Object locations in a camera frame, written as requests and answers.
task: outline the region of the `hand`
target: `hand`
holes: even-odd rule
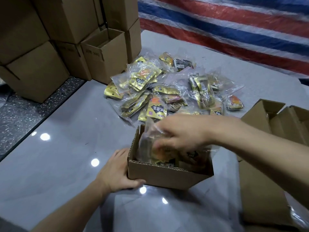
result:
[[[201,146],[218,144],[220,132],[233,123],[241,122],[235,117],[215,115],[176,114],[156,123],[157,128],[171,135],[170,138],[156,140],[154,148],[174,148],[193,151]]]
[[[106,165],[98,173],[95,181],[108,192],[115,192],[127,188],[136,188],[145,184],[145,180],[129,180],[127,178],[129,149],[116,150]]]

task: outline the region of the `red white blue striped tarp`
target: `red white blue striped tarp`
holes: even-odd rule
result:
[[[309,76],[309,0],[138,0],[141,28]]]

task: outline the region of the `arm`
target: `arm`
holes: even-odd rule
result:
[[[235,117],[174,115],[157,126],[172,137],[158,140],[155,148],[194,150],[209,144],[223,146],[309,208],[309,147],[267,134]]]
[[[128,149],[116,150],[85,190],[43,219],[32,232],[83,231],[91,215],[109,193],[144,184],[144,180],[127,178],[128,152]]]

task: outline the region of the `pile of snack packets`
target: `pile of snack packets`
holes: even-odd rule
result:
[[[104,94],[117,114],[130,123],[146,122],[137,155],[137,160],[143,162],[202,171],[211,147],[195,152],[153,150],[153,142],[165,136],[156,129],[155,122],[173,113],[225,115],[226,109],[243,108],[232,93],[244,85],[226,78],[220,69],[206,73],[187,55],[164,52],[157,57],[147,52],[128,64],[126,72],[111,79]]]

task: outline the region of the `speckled terrazzo floor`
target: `speckled terrazzo floor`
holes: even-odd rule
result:
[[[0,161],[84,83],[71,76],[42,104],[13,93],[0,108]]]

